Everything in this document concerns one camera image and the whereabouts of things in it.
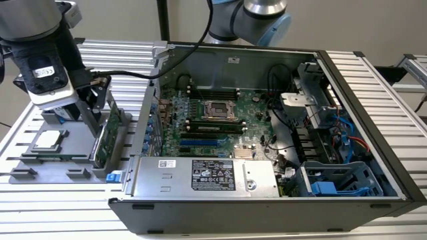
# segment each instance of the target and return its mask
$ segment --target green circuit board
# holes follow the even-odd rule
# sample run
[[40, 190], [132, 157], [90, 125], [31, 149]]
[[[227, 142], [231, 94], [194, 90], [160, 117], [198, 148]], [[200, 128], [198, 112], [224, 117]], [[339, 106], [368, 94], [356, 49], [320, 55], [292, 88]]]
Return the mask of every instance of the green circuit board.
[[[187, 95], [174, 89], [168, 89], [162, 98], [171, 100], [172, 113], [171, 122], [163, 126], [163, 150], [162, 156], [204, 156], [216, 158], [235, 157], [236, 149], [251, 149], [255, 160], [275, 159], [274, 151], [264, 152], [264, 146], [260, 144], [260, 138], [267, 139], [274, 134], [274, 129], [270, 121], [266, 121], [267, 104], [262, 99], [262, 92], [242, 90], [239, 99], [232, 102], [234, 105], [234, 122], [246, 121], [247, 130], [243, 134], [215, 134], [218, 146], [182, 146], [182, 134], [186, 133], [186, 119], [204, 121], [206, 118], [206, 100], [190, 99]], [[214, 102], [230, 102], [223, 100], [210, 99]], [[187, 152], [180, 152], [180, 148], [186, 148]]]

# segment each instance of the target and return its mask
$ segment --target barcode label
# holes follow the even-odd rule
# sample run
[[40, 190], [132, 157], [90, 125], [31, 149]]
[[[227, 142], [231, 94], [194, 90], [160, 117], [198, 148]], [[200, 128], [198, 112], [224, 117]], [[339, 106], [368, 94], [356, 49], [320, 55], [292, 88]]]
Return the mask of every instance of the barcode label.
[[159, 168], [175, 168], [176, 160], [159, 160]]

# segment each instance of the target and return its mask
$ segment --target motherboard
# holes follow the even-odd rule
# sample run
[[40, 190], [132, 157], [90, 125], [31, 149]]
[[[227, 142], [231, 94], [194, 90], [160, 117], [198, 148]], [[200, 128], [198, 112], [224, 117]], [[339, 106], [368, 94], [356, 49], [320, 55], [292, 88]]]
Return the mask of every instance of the motherboard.
[[162, 102], [162, 156], [267, 160], [276, 152], [266, 148], [274, 135], [266, 93], [251, 90], [194, 94], [167, 89]]

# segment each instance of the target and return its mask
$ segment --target blue clip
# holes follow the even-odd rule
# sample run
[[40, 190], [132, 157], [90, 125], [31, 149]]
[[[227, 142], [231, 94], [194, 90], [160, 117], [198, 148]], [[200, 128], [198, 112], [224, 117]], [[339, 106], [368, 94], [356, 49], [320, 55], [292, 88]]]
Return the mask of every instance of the blue clip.
[[311, 184], [312, 194], [319, 197], [362, 197], [364, 196], [370, 188], [360, 187], [354, 191], [336, 191], [335, 184], [331, 181], [316, 181]]

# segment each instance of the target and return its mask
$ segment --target white sticker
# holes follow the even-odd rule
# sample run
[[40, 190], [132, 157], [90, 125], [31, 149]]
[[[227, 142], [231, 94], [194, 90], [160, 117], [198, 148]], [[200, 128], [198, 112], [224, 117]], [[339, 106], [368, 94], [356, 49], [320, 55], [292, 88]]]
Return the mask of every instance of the white sticker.
[[228, 63], [230, 64], [239, 64], [240, 63], [240, 58], [239, 57], [230, 57], [228, 58]]
[[159, 168], [175, 168], [176, 160], [159, 160]]
[[55, 74], [54, 66], [47, 66], [32, 71], [36, 79], [52, 76]]

